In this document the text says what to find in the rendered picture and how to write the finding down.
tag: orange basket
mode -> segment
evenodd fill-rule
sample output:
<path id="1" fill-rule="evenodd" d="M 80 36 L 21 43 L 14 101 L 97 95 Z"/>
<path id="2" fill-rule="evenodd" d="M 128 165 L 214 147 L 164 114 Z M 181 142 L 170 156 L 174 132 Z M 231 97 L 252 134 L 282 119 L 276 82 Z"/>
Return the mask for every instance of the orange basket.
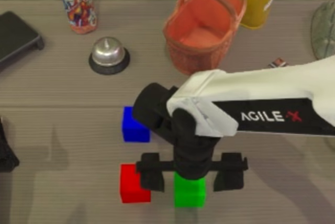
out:
<path id="1" fill-rule="evenodd" d="M 246 6 L 246 0 L 177 0 L 163 29 L 174 66 L 187 75 L 216 69 Z"/>

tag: bell base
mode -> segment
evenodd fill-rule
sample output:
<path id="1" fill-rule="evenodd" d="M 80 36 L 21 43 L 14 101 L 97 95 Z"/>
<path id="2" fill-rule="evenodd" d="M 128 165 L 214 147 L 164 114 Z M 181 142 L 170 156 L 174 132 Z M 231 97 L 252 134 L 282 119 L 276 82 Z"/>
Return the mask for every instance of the bell base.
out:
<path id="1" fill-rule="evenodd" d="M 100 74 L 100 75 L 115 75 L 117 73 L 122 72 L 126 67 L 128 67 L 130 63 L 130 54 L 129 51 L 125 48 L 125 57 L 122 60 L 122 62 L 118 63 L 117 65 L 114 66 L 102 66 L 94 62 L 92 58 L 92 54 L 90 55 L 90 58 L 88 60 L 91 69 Z"/>

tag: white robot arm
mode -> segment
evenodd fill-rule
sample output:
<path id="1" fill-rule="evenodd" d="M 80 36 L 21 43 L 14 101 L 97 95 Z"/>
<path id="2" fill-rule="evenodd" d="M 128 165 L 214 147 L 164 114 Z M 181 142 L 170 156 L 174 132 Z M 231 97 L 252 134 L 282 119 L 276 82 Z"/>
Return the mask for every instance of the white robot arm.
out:
<path id="1" fill-rule="evenodd" d="M 240 73 L 192 75 L 167 101 L 184 109 L 196 135 L 237 131 L 335 136 L 335 56 L 304 65 Z"/>

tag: gray tabletop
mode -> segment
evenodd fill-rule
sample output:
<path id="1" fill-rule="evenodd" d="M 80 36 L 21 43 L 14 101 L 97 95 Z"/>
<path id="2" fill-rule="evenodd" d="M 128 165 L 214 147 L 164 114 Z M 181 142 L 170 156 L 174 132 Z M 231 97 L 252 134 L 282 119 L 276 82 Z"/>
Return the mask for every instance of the gray tabletop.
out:
<path id="1" fill-rule="evenodd" d="M 280 57 L 290 64 L 314 61 L 310 21 L 318 1 L 277 1 L 260 30 L 240 28 L 221 68 L 262 69 Z M 1 1 L 36 28 L 46 48 L 33 51 L 0 73 L 0 114 L 8 140 L 21 160 L 0 175 L 1 224 L 91 223 L 335 223 L 335 153 L 323 138 L 240 133 L 224 138 L 215 152 L 239 151 L 249 158 L 241 191 L 213 193 L 207 180 L 206 206 L 175 209 L 172 174 L 166 193 L 151 204 L 124 205 L 119 165 L 142 152 L 171 158 L 171 147 L 123 143 L 122 107 L 131 105 L 150 82 L 180 85 L 187 77 L 165 53 L 162 27 L 173 1 L 96 2 L 99 28 L 88 35 L 69 29 L 60 1 Z M 131 64 L 116 76 L 88 66 L 100 37 L 120 39 Z"/>

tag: cube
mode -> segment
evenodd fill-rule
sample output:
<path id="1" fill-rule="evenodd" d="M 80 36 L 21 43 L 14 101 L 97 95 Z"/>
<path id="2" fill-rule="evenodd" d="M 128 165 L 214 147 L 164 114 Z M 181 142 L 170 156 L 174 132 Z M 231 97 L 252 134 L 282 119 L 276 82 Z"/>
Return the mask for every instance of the cube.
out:
<path id="1" fill-rule="evenodd" d="M 134 120 L 131 106 L 124 107 L 122 135 L 124 142 L 150 142 L 150 129 Z"/>
<path id="2" fill-rule="evenodd" d="M 203 207 L 206 200 L 205 178 L 186 180 L 174 173 L 174 206 Z"/>
<path id="3" fill-rule="evenodd" d="M 140 174 L 135 164 L 122 164 L 120 167 L 120 196 L 122 203 L 149 203 L 151 191 L 141 188 Z"/>

